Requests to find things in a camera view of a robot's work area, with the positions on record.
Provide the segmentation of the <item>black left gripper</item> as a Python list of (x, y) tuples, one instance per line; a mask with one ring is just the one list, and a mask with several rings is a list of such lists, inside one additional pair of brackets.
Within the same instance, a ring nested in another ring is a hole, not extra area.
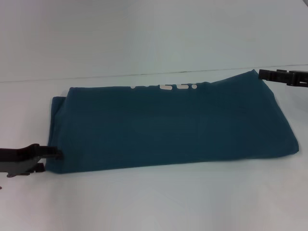
[(45, 172), (41, 158), (63, 159), (64, 155), (57, 147), (32, 144), (21, 149), (0, 149), (0, 172), (7, 173), (8, 178), (29, 176), (32, 173)]

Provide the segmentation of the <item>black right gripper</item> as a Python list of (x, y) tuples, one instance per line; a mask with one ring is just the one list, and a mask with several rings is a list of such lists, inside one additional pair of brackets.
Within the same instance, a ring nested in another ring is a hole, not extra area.
[(276, 71), (260, 69), (258, 78), (271, 82), (284, 83), (293, 87), (308, 87), (307, 71), (289, 71), (277, 69)]

